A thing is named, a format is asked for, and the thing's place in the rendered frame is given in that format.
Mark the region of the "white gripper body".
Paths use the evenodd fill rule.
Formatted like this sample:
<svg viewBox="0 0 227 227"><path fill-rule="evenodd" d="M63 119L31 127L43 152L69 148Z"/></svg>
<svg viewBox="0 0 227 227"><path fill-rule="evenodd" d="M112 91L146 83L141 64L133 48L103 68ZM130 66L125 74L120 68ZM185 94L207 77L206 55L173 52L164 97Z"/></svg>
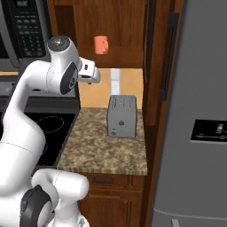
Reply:
<svg viewBox="0 0 227 227"><path fill-rule="evenodd" d="M100 72L94 62L88 64L88 76L90 77L88 82L100 83Z"/></svg>

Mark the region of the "wooden base cabinet door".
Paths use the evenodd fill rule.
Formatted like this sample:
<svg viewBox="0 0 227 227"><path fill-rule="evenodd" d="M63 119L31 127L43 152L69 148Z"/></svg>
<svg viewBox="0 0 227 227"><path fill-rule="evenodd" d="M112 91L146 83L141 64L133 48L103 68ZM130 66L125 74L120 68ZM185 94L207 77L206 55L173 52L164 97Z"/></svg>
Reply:
<svg viewBox="0 0 227 227"><path fill-rule="evenodd" d="M141 191L91 190L78 204L90 227L140 227Z"/></svg>

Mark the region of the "orange mug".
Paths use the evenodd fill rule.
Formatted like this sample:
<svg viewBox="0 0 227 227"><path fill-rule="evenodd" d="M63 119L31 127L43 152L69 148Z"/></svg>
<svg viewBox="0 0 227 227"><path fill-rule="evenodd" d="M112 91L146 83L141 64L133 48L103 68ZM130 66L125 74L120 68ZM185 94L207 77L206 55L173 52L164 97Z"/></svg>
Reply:
<svg viewBox="0 0 227 227"><path fill-rule="evenodd" d="M97 35L94 37L94 48L96 54L107 54L108 41L104 35Z"/></svg>

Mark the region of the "grey toaster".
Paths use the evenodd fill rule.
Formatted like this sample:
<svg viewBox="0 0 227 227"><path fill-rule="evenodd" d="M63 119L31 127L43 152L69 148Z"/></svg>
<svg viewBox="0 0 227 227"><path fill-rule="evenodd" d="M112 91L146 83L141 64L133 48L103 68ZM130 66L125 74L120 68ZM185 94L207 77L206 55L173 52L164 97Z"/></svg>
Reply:
<svg viewBox="0 0 227 227"><path fill-rule="evenodd" d="M134 95L112 95L106 114L109 137L135 138L137 135L137 98Z"/></svg>

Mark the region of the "black hob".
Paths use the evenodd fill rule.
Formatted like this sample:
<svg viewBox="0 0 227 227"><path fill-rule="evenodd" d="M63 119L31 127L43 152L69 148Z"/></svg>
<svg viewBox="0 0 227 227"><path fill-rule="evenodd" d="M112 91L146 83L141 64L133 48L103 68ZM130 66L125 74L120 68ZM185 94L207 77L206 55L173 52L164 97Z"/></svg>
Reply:
<svg viewBox="0 0 227 227"><path fill-rule="evenodd" d="M0 117L4 112L11 91L16 85L12 77L8 81L0 82ZM39 89L32 89L29 92L25 115L39 125L46 138L46 145L35 170L57 168L80 109L78 83L64 96ZM13 122L9 122L8 129L3 127L0 122L0 139L6 129L7 134L11 133L11 135L4 136L3 141L20 145L22 144L20 140L28 133L25 133L24 129L14 127Z"/></svg>

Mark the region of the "black microwave oven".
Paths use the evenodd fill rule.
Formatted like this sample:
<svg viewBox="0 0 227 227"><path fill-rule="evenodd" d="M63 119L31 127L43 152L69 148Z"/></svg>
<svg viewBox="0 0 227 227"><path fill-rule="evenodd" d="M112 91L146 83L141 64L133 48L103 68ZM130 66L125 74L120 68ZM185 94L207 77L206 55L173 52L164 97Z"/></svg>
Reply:
<svg viewBox="0 0 227 227"><path fill-rule="evenodd" d="M28 59L50 60L47 0L0 0L0 71L17 71Z"/></svg>

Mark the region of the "grey fridge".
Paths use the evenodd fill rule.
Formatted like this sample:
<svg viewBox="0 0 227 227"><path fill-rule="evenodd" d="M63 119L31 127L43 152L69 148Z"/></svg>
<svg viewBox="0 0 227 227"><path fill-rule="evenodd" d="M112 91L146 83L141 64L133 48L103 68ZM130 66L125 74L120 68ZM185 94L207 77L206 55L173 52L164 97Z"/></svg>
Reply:
<svg viewBox="0 0 227 227"><path fill-rule="evenodd" d="M186 0L151 227L227 227L227 0Z"/></svg>

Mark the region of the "wooden drawer front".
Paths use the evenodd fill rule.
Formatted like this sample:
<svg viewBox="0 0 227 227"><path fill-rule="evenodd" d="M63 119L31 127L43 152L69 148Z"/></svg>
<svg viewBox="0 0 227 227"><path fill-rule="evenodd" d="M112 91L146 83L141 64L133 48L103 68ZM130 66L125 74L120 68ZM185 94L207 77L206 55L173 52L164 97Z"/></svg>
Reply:
<svg viewBox="0 0 227 227"><path fill-rule="evenodd" d="M115 191L142 191L144 189L144 176L134 175L118 175L118 174L100 174L100 173L84 173L88 177L90 187L100 190L115 190ZM99 179L113 178L113 184L94 184L92 183L92 177Z"/></svg>

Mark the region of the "open wooden wall cabinet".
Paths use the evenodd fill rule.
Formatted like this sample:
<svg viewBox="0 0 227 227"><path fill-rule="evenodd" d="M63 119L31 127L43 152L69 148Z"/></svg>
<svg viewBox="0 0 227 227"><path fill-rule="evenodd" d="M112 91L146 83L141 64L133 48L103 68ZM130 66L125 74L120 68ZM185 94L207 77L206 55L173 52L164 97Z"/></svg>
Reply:
<svg viewBox="0 0 227 227"><path fill-rule="evenodd" d="M74 41L81 57L98 67L141 68L147 0L47 0L54 35ZM96 54L94 37L104 35L107 54Z"/></svg>

